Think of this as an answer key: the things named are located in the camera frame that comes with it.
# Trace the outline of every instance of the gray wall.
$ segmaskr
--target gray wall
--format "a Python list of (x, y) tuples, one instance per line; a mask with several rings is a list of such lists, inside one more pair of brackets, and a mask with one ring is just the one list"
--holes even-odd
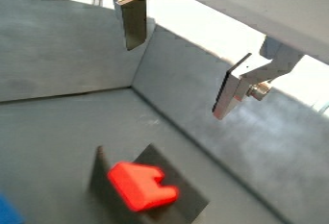
[[(130, 87), (147, 42), (126, 51), (115, 11), (0, 0), (0, 101)], [(154, 20), (149, 20), (149, 37)]]
[(157, 26), (132, 87), (282, 216), (326, 224), (329, 120), (276, 89), (215, 120), (229, 67)]

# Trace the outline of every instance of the red plastic piece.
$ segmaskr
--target red plastic piece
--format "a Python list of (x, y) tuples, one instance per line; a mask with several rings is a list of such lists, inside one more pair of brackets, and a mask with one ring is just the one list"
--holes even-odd
[(119, 162), (108, 172), (108, 179), (132, 212), (171, 204), (178, 200), (179, 190), (162, 186), (162, 170), (155, 166)]

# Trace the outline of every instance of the gray panel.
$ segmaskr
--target gray panel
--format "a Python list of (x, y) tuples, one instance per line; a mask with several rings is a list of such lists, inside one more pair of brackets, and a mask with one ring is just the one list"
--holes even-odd
[[(0, 101), (128, 87), (132, 51), (115, 11), (66, 0), (0, 0)], [(154, 20), (149, 20), (149, 37)]]
[(155, 28), (132, 87), (282, 215), (329, 219), (329, 120), (273, 90), (222, 121), (211, 113), (229, 64)]
[(329, 63), (329, 0), (197, 1)]
[(280, 224), (131, 90), (0, 105), (0, 190), (27, 223), (112, 223), (86, 195), (95, 149), (134, 161), (150, 143), (210, 199), (194, 224)]

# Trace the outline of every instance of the blue object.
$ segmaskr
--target blue object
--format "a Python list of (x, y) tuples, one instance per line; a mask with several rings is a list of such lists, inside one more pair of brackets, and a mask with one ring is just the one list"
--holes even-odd
[(0, 194), (0, 224), (23, 224), (23, 219), (15, 208)]

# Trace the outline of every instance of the white surface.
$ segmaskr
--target white surface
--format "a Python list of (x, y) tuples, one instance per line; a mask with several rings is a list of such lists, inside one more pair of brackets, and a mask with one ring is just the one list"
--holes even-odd
[(198, 0), (329, 63), (329, 0)]

